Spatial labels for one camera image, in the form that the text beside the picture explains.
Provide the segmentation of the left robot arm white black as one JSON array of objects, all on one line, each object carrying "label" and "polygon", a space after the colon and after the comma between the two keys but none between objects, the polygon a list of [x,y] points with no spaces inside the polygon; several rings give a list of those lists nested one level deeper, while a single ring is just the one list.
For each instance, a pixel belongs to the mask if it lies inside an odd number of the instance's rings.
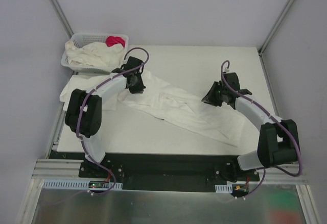
[{"label": "left robot arm white black", "polygon": [[105,149],[100,136],[103,105],[125,90],[142,93],[145,89],[142,81],[144,65],[142,60],[129,57],[126,64],[114,69],[100,84],[89,90],[76,88],[71,93],[65,124],[81,141],[85,158],[92,162],[90,171],[98,178],[108,172],[108,165],[103,162]]}]

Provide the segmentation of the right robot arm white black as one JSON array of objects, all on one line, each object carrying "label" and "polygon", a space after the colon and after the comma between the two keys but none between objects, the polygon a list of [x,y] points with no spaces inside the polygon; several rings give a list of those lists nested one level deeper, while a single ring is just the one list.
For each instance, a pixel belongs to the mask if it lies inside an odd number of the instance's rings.
[{"label": "right robot arm white black", "polygon": [[278,167],[282,164],[299,162],[300,149],[296,123],[271,115],[258,104],[248,89],[241,89],[235,72],[221,74],[202,102],[221,107],[223,103],[243,114],[259,131],[257,149],[239,155],[237,163],[230,167],[230,175],[242,180],[252,169]]}]

